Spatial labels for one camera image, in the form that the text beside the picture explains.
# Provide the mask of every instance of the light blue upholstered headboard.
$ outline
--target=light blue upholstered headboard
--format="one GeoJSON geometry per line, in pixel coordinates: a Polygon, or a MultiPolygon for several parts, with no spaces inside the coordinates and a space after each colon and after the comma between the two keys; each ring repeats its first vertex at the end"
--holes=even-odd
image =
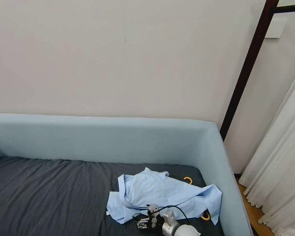
{"type": "Polygon", "coordinates": [[[0,114],[0,156],[191,165],[223,192],[224,234],[252,235],[213,122],[0,114]]]}

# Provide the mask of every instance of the crumpled fabric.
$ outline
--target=crumpled fabric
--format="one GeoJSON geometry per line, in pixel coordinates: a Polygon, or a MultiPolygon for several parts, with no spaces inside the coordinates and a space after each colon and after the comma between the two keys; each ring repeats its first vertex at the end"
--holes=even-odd
{"type": "MultiPolygon", "coordinates": [[[[200,217],[208,209],[214,225],[218,222],[222,192],[215,186],[200,188],[169,177],[168,172],[144,171],[132,176],[118,177],[119,192],[110,192],[107,211],[120,224],[138,214],[148,215],[147,205],[157,204],[159,208],[175,205],[183,210],[187,218],[200,217]]],[[[176,219],[184,219],[175,207],[176,219]]]]}

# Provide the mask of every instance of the bed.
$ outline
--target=bed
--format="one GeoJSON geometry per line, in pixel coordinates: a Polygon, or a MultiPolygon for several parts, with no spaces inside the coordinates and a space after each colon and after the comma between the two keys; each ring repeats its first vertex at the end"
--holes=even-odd
{"type": "Polygon", "coordinates": [[[203,235],[252,235],[216,125],[208,121],[0,114],[0,235],[149,235],[106,216],[117,177],[149,167],[223,193],[203,235]]]}

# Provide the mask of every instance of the wall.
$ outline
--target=wall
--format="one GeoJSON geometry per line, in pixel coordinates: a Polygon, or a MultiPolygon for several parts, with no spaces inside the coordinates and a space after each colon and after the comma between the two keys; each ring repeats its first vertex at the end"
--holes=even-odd
{"type": "Polygon", "coordinates": [[[222,123],[265,0],[0,0],[0,113],[222,123]]]}
{"type": "Polygon", "coordinates": [[[275,17],[288,22],[280,39],[265,39],[225,139],[235,173],[247,166],[295,77],[295,13],[275,17]]]}

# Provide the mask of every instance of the dark gray bed sheet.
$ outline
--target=dark gray bed sheet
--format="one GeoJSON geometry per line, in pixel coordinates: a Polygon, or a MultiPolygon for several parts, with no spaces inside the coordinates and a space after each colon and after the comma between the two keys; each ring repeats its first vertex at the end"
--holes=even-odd
{"type": "MultiPolygon", "coordinates": [[[[118,191],[118,176],[145,167],[168,171],[179,180],[188,176],[194,185],[205,186],[191,166],[0,158],[0,236],[154,235],[139,231],[133,220],[121,225],[106,216],[109,191],[118,191]]],[[[220,224],[202,219],[190,223],[204,236],[223,235],[220,224]]]]}

